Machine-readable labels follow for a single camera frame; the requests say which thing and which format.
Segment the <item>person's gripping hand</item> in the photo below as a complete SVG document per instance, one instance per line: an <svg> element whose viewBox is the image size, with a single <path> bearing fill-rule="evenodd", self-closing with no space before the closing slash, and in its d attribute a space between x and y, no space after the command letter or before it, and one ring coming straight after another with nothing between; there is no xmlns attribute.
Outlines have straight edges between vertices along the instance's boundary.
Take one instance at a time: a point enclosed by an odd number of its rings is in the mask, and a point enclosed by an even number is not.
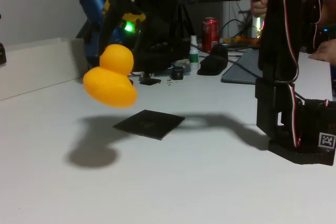
<svg viewBox="0 0 336 224"><path fill-rule="evenodd" d="M268 0L250 0L250 10L254 17L264 19L267 13Z"/></svg>

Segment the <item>person's resting hand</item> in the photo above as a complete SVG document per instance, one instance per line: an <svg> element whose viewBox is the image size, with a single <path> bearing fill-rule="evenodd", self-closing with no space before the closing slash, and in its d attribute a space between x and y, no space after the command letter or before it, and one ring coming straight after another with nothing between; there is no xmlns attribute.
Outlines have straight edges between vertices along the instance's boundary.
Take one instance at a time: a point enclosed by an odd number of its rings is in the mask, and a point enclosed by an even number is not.
<svg viewBox="0 0 336 224"><path fill-rule="evenodd" d="M317 51L309 56L310 59L325 61L336 65L336 39L325 41L320 44Z"/></svg>

